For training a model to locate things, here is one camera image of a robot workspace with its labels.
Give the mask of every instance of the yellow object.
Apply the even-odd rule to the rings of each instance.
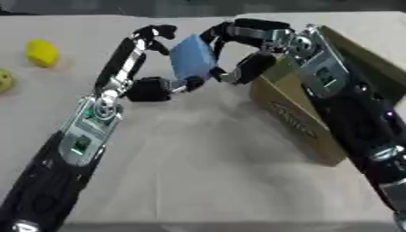
[[[33,64],[49,67],[53,66],[58,60],[58,50],[49,41],[34,39],[27,43],[25,56]]]
[[[6,92],[13,86],[13,76],[6,69],[0,69],[0,93]]]

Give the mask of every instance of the box label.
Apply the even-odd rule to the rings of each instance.
[[[269,105],[271,110],[274,111],[283,121],[285,121],[290,127],[299,131],[306,137],[310,137],[312,139],[317,140],[317,135],[313,130],[311,130],[308,126],[306,126],[303,122],[300,121],[299,118],[295,116],[295,114],[289,110],[287,106],[277,102],[277,101],[270,101]]]

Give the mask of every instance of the silver metal bracket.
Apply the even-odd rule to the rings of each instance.
[[[135,35],[131,35],[130,39],[135,48],[121,70],[110,78],[101,94],[83,97],[62,128],[64,137],[59,152],[73,166],[86,166],[97,159],[122,118],[123,108],[118,99],[133,85],[129,72],[146,49],[145,41]]]
[[[299,78],[304,86],[319,98],[334,96],[349,80],[350,74],[343,64],[343,57],[323,35],[319,26],[309,24],[293,37],[286,54],[299,64]]]

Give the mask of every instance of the white tablecloth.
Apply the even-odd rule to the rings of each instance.
[[[406,70],[406,15],[387,13],[250,14],[294,28],[326,24]],[[17,16],[0,20],[0,66],[17,85],[0,95],[0,197],[73,110],[121,39],[147,24],[179,27],[174,45],[222,18]],[[32,66],[24,44],[53,42],[55,68]],[[231,44],[231,68],[250,52]],[[138,77],[172,77],[169,59],[150,53]],[[283,125],[247,97],[248,86],[211,80],[170,102],[124,102],[125,114],[74,222],[392,222],[392,213],[346,160],[318,165]]]

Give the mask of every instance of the table surface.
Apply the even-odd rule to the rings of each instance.
[[[303,29],[326,24],[406,70],[406,15],[387,13],[248,14]],[[89,92],[121,39],[147,24],[175,24],[173,46],[223,18],[117,15],[16,16],[0,20],[0,66],[16,86],[0,96],[0,197],[45,140]],[[32,66],[24,44],[53,42],[61,60]],[[228,46],[231,68],[251,52]],[[138,77],[173,77],[168,57],[149,53]],[[170,102],[124,102],[125,114],[72,215],[75,222],[391,221],[348,160],[336,168],[314,154],[247,96],[248,86],[209,81]],[[399,106],[402,114],[406,106]]]

